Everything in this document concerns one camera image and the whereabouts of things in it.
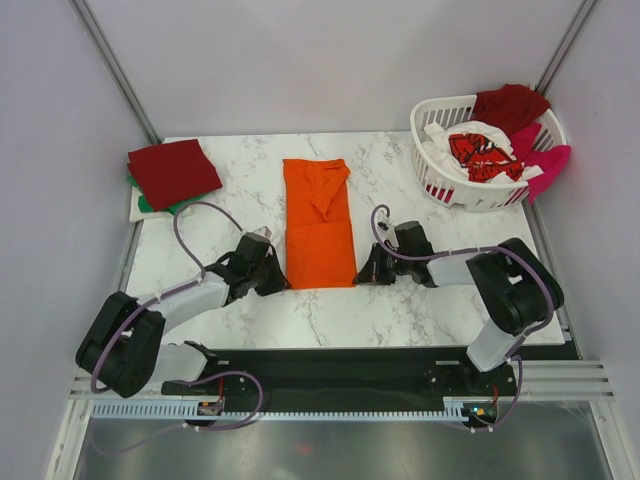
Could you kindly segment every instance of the green cloth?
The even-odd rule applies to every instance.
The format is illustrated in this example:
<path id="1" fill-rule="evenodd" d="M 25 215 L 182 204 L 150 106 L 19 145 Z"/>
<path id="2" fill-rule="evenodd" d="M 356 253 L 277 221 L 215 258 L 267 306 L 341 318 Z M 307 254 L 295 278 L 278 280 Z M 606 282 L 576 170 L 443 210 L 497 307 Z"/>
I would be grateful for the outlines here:
<path id="1" fill-rule="evenodd" d="M 136 187 L 138 190 L 140 190 L 142 192 L 142 189 L 140 188 L 140 185 L 138 185 L 138 182 L 136 182 L 136 179 L 133 178 L 131 175 L 127 175 L 127 177 L 129 178 L 129 182 L 131 182 L 131 185 L 133 185 L 134 187 Z M 200 200 L 205 195 L 206 195 L 206 193 L 204 193 L 202 195 L 198 195 L 198 196 L 193 197 L 193 198 L 189 198 L 188 200 L 183 200 L 182 202 L 178 202 L 175 205 L 171 205 L 169 208 L 163 210 L 163 212 L 169 212 L 171 215 L 175 215 L 176 212 L 178 211 L 178 209 L 182 205 L 184 205 L 185 203 L 188 203 L 188 202 L 192 202 L 193 200 Z M 153 213 L 153 212 L 155 212 L 153 207 L 151 205 L 149 205 L 149 202 L 147 201 L 147 197 L 144 196 L 144 193 L 138 197 L 138 208 L 140 209 L 140 211 L 142 213 Z"/>

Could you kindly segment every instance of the white marble surface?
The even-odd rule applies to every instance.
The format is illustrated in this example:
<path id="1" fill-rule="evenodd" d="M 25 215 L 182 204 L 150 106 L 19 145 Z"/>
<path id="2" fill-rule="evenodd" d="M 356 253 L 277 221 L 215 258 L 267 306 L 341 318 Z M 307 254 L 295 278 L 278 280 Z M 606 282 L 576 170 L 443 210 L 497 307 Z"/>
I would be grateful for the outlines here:
<path id="1" fill-rule="evenodd" d="M 430 201 L 411 169 L 411 138 L 399 133 L 339 133 L 203 137 L 198 139 L 224 187 L 205 197 L 246 230 L 269 226 L 280 262 L 284 253 L 283 158 L 344 158 L 351 169 L 349 202 L 356 262 L 361 268 L 373 236 L 369 215 L 379 203 L 398 224 L 419 220 L 436 251 L 495 245 L 512 236 L 534 249 L 521 205 L 499 212 L 467 213 Z M 180 219 L 180 231 L 204 264 L 233 250 L 239 233 L 222 215 L 195 207 Z M 144 222 L 127 292 L 161 291 L 197 273 L 178 246 L 171 220 Z M 426 289 L 408 277 L 389 287 L 358 286 L 281 292 L 259 298 L 251 292 L 234 304 L 206 312 L 178 327 L 165 341 L 195 340 L 212 348 L 318 348 L 466 345 L 488 318 L 475 287 Z M 557 319 L 529 344 L 563 343 Z"/>

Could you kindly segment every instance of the white laundry basket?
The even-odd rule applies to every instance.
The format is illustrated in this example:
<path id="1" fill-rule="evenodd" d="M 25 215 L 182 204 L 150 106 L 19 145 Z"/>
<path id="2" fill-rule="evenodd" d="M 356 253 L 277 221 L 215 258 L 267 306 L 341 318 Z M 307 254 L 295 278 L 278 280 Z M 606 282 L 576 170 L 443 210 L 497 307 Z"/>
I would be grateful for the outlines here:
<path id="1" fill-rule="evenodd" d="M 422 146 L 422 142 L 427 139 L 425 125 L 438 122 L 446 129 L 469 121 L 475 103 L 476 95 L 464 95 L 432 98 L 416 105 L 411 112 L 411 133 L 415 143 L 411 159 L 422 190 L 434 202 L 445 207 L 457 203 L 464 205 L 469 211 L 486 212 L 525 199 L 529 194 L 529 184 L 522 181 L 493 185 L 456 178 L 436 165 Z M 542 129 L 534 143 L 534 150 L 545 152 L 556 145 L 566 145 L 562 127 L 551 109 L 537 121 L 542 124 Z"/>

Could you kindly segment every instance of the folded orange shirt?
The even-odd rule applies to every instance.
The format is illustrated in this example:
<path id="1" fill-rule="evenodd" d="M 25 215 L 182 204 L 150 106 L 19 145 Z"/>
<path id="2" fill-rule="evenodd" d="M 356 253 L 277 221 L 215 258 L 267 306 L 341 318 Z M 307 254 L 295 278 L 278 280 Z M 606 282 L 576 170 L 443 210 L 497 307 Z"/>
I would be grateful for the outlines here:
<path id="1" fill-rule="evenodd" d="M 344 160 L 284 160 L 287 279 L 294 289 L 353 287 L 356 259 Z"/>

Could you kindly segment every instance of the white wall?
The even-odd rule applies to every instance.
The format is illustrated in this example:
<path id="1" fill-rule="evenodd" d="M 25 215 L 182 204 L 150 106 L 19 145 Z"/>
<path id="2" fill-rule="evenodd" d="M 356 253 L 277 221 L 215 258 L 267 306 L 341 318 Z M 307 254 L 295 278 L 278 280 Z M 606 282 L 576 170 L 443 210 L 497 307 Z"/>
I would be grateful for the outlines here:
<path id="1" fill-rule="evenodd" d="M 42 478 L 145 141 L 66 0 L 0 6 L 0 478 Z"/>
<path id="2" fill-rule="evenodd" d="M 604 361 L 640 453 L 640 3 L 602 2 L 552 86 L 573 155 L 540 197 L 579 345 Z"/>
<path id="3" fill-rule="evenodd" d="M 161 136 L 407 130 L 535 83 L 579 0 L 89 0 Z"/>

